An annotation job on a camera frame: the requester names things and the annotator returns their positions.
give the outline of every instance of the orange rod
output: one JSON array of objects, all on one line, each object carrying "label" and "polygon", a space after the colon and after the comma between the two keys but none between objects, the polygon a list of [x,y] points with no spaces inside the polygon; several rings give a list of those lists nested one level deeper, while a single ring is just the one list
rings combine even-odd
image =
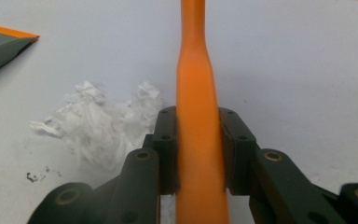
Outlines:
[{"label": "orange rod", "polygon": [[33,35],[33,34],[29,34],[29,33],[25,33],[22,31],[16,31],[16,30],[12,30],[12,29],[7,29],[4,27],[0,27],[0,34],[2,35],[11,35],[17,38],[23,38],[23,37],[37,37],[39,38],[39,35]]},{"label": "orange rod", "polygon": [[182,0],[177,67],[179,178],[176,223],[228,223],[213,70],[205,43],[205,1]]}]

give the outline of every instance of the white plastic debris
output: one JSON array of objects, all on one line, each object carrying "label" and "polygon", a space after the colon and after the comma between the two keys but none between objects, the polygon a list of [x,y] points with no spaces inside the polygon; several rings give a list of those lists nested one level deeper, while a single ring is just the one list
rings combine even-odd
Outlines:
[{"label": "white plastic debris", "polygon": [[77,161],[105,170],[121,167],[126,155],[139,148],[155,128],[163,106],[160,91],[149,83],[140,85],[127,104],[105,106],[103,93],[89,82],[67,95],[68,105],[31,128],[61,138],[74,151]]}]

